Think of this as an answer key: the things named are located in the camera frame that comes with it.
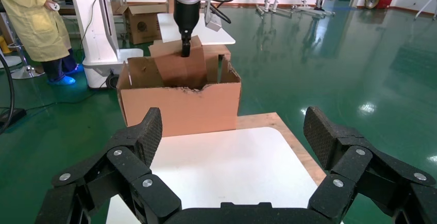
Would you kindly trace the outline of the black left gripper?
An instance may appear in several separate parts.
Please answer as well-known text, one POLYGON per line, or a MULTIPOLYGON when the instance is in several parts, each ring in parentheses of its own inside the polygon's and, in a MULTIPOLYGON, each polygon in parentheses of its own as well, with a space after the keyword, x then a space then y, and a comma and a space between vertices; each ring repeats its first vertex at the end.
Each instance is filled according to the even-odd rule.
POLYGON ((174 21, 181 33, 182 57, 188 57, 191 49, 192 30, 198 23, 200 11, 200 1, 193 4, 184 4, 174 0, 174 21))

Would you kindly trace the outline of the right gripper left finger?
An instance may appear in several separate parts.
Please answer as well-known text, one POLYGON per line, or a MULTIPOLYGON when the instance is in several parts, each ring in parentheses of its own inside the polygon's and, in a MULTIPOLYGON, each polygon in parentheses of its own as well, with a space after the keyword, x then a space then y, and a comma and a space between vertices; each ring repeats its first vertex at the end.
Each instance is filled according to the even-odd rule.
POLYGON ((150 108, 139 124, 118 130, 104 149, 56 174, 36 223, 90 223, 114 196, 140 223, 166 222, 181 210, 181 200, 150 167, 162 130, 160 110, 150 108))

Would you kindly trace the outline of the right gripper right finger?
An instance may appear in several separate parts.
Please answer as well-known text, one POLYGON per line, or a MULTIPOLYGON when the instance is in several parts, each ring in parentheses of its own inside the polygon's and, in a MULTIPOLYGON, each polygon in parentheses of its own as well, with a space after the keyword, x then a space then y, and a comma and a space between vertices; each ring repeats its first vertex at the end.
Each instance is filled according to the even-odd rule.
POLYGON ((374 147, 356 129, 335 124, 309 107, 304 135, 326 177, 308 208, 340 223, 357 195, 370 199, 393 223, 436 223, 436 179, 374 147))

